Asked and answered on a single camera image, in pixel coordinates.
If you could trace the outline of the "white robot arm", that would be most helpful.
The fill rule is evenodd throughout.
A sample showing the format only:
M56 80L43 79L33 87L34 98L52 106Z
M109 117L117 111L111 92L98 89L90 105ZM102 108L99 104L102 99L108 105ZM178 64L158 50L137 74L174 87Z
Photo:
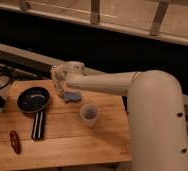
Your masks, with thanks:
M57 93L67 88L127 98L133 171L188 171L188 138L183 93L167 72L149 70L87 75L81 62L51 68Z

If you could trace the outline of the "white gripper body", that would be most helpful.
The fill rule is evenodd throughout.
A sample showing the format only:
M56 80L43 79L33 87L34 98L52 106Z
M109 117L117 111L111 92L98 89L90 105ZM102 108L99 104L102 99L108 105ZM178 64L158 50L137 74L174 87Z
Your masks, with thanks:
M65 84L66 72L58 66L52 66L50 73L57 94L60 97L63 97L65 93L64 84Z

